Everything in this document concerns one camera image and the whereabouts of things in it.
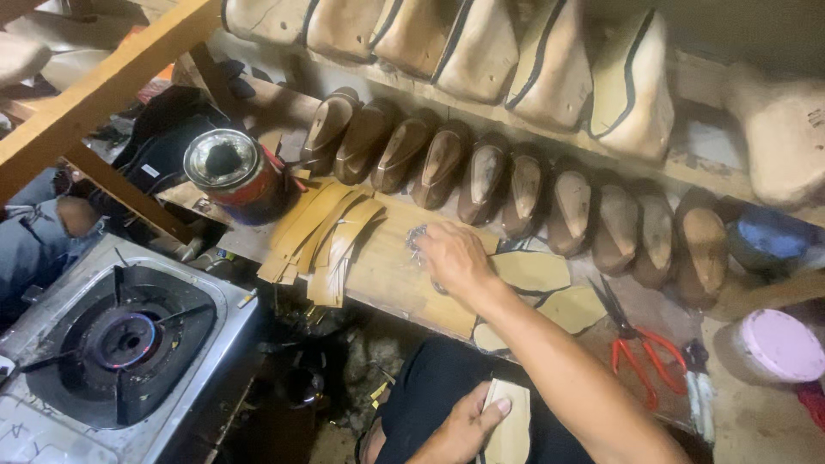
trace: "scissors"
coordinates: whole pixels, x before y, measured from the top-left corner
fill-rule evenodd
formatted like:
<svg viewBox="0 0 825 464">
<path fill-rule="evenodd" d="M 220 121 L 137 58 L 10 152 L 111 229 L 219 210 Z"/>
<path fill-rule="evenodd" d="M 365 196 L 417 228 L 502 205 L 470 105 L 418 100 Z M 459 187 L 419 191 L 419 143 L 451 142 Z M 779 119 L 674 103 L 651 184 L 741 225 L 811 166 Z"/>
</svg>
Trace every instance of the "scissors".
<svg viewBox="0 0 825 464">
<path fill-rule="evenodd" d="M 677 395 L 686 395 L 687 394 L 687 387 L 686 382 L 682 380 L 681 382 L 676 381 L 671 377 L 669 373 L 664 368 L 662 364 L 662 359 L 656 354 L 653 350 L 653 343 L 657 343 L 662 348 L 665 348 L 676 361 L 679 363 L 681 367 L 681 371 L 683 375 L 687 374 L 687 367 L 685 365 L 685 358 L 679 353 L 679 350 L 676 348 L 673 343 L 665 339 L 659 334 L 656 334 L 650 330 L 642 329 L 641 327 L 634 327 L 630 325 L 630 322 L 627 320 L 627 316 L 625 315 L 624 310 L 622 310 L 621 305 L 619 304 L 619 299 L 616 298 L 615 293 L 611 290 L 611 287 L 607 285 L 607 281 L 605 280 L 604 276 L 601 277 L 601 285 L 604 288 L 600 290 L 592 280 L 590 280 L 591 285 L 593 286 L 593 290 L 599 296 L 599 300 L 605 306 L 607 310 L 607 314 L 613 319 L 615 322 L 616 327 L 619 329 L 619 337 L 613 341 L 612 344 L 612 353 L 610 356 L 610 364 L 613 367 L 613 372 L 618 375 L 619 374 L 619 351 L 621 350 L 622 353 L 625 354 L 627 360 L 630 362 L 630 366 L 633 367 L 633 370 L 636 371 L 636 375 L 639 376 L 639 379 L 644 384 L 644 388 L 648 391 L 648 399 L 646 406 L 649 410 L 653 411 L 659 406 L 659 399 L 658 395 L 656 394 L 656 389 L 653 388 L 653 384 L 650 382 L 648 378 L 648 374 L 644 371 L 644 368 L 636 357 L 633 355 L 633 352 L 630 351 L 629 341 L 632 339 L 639 339 L 642 342 L 642 347 L 644 351 L 647 352 L 648 358 L 653 366 L 656 368 L 656 372 L 658 372 L 659 376 L 662 380 L 673 390 Z"/>
</svg>

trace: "fingernail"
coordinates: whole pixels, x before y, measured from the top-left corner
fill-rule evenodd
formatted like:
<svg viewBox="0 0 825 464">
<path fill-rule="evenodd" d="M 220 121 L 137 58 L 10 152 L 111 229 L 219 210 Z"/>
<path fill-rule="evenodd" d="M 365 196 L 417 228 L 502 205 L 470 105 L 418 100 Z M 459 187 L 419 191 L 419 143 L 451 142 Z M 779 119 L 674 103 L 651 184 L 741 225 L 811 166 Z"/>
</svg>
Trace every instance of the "fingernail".
<svg viewBox="0 0 825 464">
<path fill-rule="evenodd" d="M 502 414 L 507 415 L 513 407 L 513 402 L 510 401 L 509 398 L 503 398 L 496 401 L 496 406 L 498 406 L 498 409 L 502 411 Z"/>
</svg>

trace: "gas stove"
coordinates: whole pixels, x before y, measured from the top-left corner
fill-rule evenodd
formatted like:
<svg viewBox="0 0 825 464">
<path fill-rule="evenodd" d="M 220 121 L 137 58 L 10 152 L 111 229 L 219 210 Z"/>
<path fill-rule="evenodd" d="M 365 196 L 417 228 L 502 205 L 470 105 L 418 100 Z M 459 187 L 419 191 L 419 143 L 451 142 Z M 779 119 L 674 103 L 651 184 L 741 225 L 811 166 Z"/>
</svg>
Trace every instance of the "gas stove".
<svg viewBox="0 0 825 464">
<path fill-rule="evenodd" d="M 154 462 L 256 313 L 107 235 L 0 339 L 0 462 Z"/>
</svg>

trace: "stainless steel stove top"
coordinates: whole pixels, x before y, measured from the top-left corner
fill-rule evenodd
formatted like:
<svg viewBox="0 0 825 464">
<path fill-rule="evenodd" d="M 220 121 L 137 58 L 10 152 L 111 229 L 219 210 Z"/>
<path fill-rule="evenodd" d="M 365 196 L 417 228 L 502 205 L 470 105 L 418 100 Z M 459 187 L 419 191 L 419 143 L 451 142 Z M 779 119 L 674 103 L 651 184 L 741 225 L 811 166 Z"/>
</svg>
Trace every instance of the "stainless steel stove top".
<svg viewBox="0 0 825 464">
<path fill-rule="evenodd" d="M 124 428 L 94 428 L 32 393 L 29 383 L 39 380 L 27 379 L 32 374 L 19 367 L 58 354 L 60 347 L 49 337 L 52 330 L 97 283 L 111 278 L 114 266 L 127 265 L 163 272 L 203 291 L 215 304 L 214 325 L 154 412 Z M 0 387 L 0 462 L 154 462 L 257 310 L 257 299 L 237 307 L 246 294 L 114 235 L 105 236 L 0 338 L 0 355 L 18 367 Z"/>
</svg>

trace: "black pants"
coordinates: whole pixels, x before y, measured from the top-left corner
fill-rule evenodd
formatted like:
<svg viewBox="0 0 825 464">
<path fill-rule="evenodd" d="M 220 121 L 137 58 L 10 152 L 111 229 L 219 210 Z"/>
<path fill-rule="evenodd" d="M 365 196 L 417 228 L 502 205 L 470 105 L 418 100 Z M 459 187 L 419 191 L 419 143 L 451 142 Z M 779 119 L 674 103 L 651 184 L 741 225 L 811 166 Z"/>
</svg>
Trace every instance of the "black pants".
<svg viewBox="0 0 825 464">
<path fill-rule="evenodd" d="M 480 382 L 499 378 L 530 389 L 529 463 L 592 463 L 578 440 L 550 412 L 520 366 L 445 337 L 426 340 L 398 375 L 382 405 L 387 436 L 376 464 L 403 463 L 438 428 L 453 405 Z"/>
</svg>

